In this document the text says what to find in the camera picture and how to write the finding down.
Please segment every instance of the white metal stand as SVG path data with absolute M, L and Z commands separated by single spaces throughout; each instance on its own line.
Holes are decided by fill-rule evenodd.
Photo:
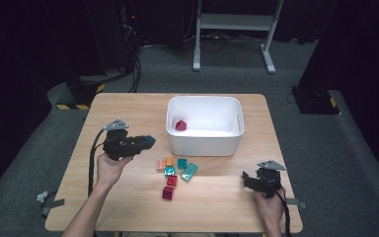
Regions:
M 272 59 L 269 55 L 269 46 L 272 42 L 273 33 L 278 23 L 279 13 L 281 12 L 284 0 L 278 0 L 275 12 L 272 16 L 256 15 L 229 15 L 229 14 L 201 14 L 201 0 L 198 0 L 196 18 L 195 49 L 193 53 L 193 70 L 199 71 L 201 68 L 200 58 L 200 38 L 201 29 L 219 30 L 247 30 L 268 32 L 265 44 L 261 44 L 261 52 L 264 56 L 268 73 L 275 73 Z

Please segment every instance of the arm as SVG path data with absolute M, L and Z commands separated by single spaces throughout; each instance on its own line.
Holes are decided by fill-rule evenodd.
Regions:
M 62 236 L 92 237 L 94 235 L 97 220 L 107 195 L 119 180 L 124 166 L 132 159 L 132 157 L 126 157 L 119 161 L 114 161 L 107 154 L 102 154 L 98 157 L 98 180 L 94 189 Z
M 285 197 L 283 188 L 279 189 L 279 194 Z M 268 237 L 280 237 L 281 230 L 279 223 L 281 222 L 282 213 L 284 208 L 281 200 L 277 195 L 271 198 L 265 198 L 265 194 L 254 191 L 255 198 L 257 199 L 258 212 L 260 219 L 264 224 L 266 235 Z

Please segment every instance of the white plastic bin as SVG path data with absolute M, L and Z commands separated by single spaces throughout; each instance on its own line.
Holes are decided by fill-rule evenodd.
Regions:
M 180 120 L 187 129 L 176 130 Z M 175 155 L 231 156 L 245 131 L 242 107 L 233 97 L 174 97 L 168 105 L 166 129 Z

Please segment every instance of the teal cube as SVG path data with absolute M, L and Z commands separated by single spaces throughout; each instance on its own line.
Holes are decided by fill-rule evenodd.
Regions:
M 187 168 L 187 159 L 179 158 L 178 159 L 178 169 L 186 169 Z
M 175 168 L 173 166 L 165 167 L 165 176 L 175 175 Z

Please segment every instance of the wooden table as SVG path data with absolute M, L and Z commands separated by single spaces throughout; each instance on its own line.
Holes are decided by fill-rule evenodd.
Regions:
M 166 130 L 169 100 L 178 94 L 102 93 L 95 98 L 55 199 L 65 205 L 50 211 L 45 227 L 64 230 L 87 198 L 89 155 L 97 133 L 106 124 L 122 119 L 130 125 L 128 136 L 156 138 L 124 168 L 101 212 L 97 230 L 147 232 L 264 232 L 253 191 L 243 186 L 242 171 L 256 176 L 257 164 L 274 160 L 284 165 L 272 119 L 263 95 L 232 94 L 239 100 L 245 120 L 236 153 L 230 157 L 187 157 L 198 166 L 189 182 L 179 178 L 172 201 L 162 199 L 166 186 L 156 161 L 178 157 L 171 153 Z M 102 143 L 106 134 L 100 137 Z M 97 155 L 103 153 L 100 147 Z M 287 172 L 281 183 L 288 198 L 294 198 Z M 297 206 L 290 205 L 291 232 L 303 224 Z M 281 220 L 284 230 L 284 218 Z

